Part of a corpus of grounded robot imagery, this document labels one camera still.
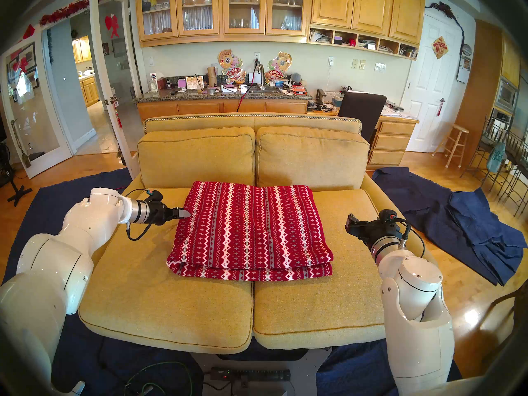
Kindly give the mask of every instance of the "green cable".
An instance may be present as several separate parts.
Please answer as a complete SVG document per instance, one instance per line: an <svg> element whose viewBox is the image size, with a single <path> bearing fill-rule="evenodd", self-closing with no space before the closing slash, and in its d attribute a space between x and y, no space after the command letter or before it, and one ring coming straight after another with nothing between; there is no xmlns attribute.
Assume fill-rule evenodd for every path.
<svg viewBox="0 0 528 396"><path fill-rule="evenodd" d="M192 394L193 394L193 380L191 378L191 373L189 372L189 369L187 368L187 366L185 364L183 364L181 362L176 362L176 361L158 362L158 363L153 363L152 365L149 365L147 367L144 367L143 369L141 369L139 372L137 372L134 376L132 376L128 380L128 382L125 385L125 388L123 389L123 396L126 396L126 387L128 385L130 385L130 382L134 379L134 377L138 376L142 371L147 370L148 368L152 368L154 366L165 365L165 364L168 364L168 363L176 363L176 364L181 365L181 366L183 366L185 368L185 371L187 372L187 376L189 378L189 384L191 385L191 390L189 391L189 396L192 396ZM163 392L163 394L165 394L165 391L161 388L161 386L159 386L159 385L157 385L157 384L155 384L153 382L148 382L148 383L144 384L142 389L141 389L141 392L143 392L148 385L156 386L158 389L160 389Z"/></svg>

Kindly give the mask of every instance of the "glass door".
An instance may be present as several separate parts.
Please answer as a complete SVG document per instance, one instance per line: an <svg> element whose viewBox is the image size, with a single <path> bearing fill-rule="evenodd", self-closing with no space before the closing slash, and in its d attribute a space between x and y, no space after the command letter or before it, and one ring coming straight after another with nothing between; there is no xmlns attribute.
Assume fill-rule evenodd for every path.
<svg viewBox="0 0 528 396"><path fill-rule="evenodd" d="M219 35L218 0L176 0L181 37Z"/></svg>
<svg viewBox="0 0 528 396"><path fill-rule="evenodd" d="M31 178L71 157L47 85L42 33L36 32L4 52L0 65L7 126Z"/></svg>
<svg viewBox="0 0 528 396"><path fill-rule="evenodd" d="M268 0L267 33L306 36L310 0Z"/></svg>
<svg viewBox="0 0 528 396"><path fill-rule="evenodd" d="M177 37L176 0L136 0L139 40Z"/></svg>
<svg viewBox="0 0 528 396"><path fill-rule="evenodd" d="M128 22L128 0L90 0L93 57L117 143L132 178L139 174L137 142L143 136L141 119L132 98L139 91L132 35ZM108 44L106 55L103 42Z"/></svg>
<svg viewBox="0 0 528 396"><path fill-rule="evenodd" d="M264 34L266 0L223 0L224 34Z"/></svg>

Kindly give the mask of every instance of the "red blanket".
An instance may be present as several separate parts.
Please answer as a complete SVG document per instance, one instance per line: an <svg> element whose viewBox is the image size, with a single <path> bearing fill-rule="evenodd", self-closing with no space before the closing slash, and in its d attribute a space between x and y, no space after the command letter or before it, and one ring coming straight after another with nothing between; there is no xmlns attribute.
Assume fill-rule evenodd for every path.
<svg viewBox="0 0 528 396"><path fill-rule="evenodd" d="M287 281L332 275L307 186L194 182L167 265L186 277Z"/></svg>

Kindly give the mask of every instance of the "wooden stool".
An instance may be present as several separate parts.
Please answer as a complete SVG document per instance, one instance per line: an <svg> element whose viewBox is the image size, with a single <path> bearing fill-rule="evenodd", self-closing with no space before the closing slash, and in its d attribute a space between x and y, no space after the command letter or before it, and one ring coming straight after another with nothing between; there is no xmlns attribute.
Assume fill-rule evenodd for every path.
<svg viewBox="0 0 528 396"><path fill-rule="evenodd" d="M456 139L453 139L452 137L450 137L449 135L451 134L452 130L453 129L456 129L458 130L458 136ZM466 138L464 139L464 143L459 143L460 142L460 136L462 135L462 133L465 133L466 134ZM449 167L449 163L451 162L451 159L453 157L460 157L460 161L458 162L458 167L461 167L461 164L462 164L462 158L464 156L464 149L466 148L466 143L467 143L467 136L469 134L469 130L467 130L466 128L462 127L462 126L458 126L458 125L453 125L453 127L451 128L450 131L448 131L447 133L447 136L442 140L442 143L440 143L438 145L438 147L435 149L435 151L433 152L432 156L435 155L435 153L438 151L438 149L440 147L443 146L444 148L444 152L447 151L447 152L450 152L451 154L449 155L449 159L447 160L447 164L446 164L446 167ZM454 141L455 143L453 144L453 148L451 150L449 150L447 148L447 139L449 140L452 140ZM455 155L455 149L458 147L458 146L462 146L462 152L459 154L459 155Z"/></svg>

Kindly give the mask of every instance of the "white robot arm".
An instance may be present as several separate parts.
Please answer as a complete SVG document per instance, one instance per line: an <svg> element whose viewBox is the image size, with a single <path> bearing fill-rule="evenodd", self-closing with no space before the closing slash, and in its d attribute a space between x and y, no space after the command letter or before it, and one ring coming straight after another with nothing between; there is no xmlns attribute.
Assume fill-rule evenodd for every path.
<svg viewBox="0 0 528 396"><path fill-rule="evenodd" d="M169 209L158 191L132 200L112 189L92 189L64 217L58 235L37 234L25 245L16 275L0 287L0 325L23 361L50 391L51 365L66 314L77 312L93 271L91 256L120 223L161 225L189 217ZM79 393L79 382L73 392Z"/></svg>
<svg viewBox="0 0 528 396"><path fill-rule="evenodd" d="M405 249L396 212L382 210L375 221L349 215L345 229L371 250L382 278L381 300L389 366L400 395L429 390L447 381L455 338L443 301L442 273Z"/></svg>

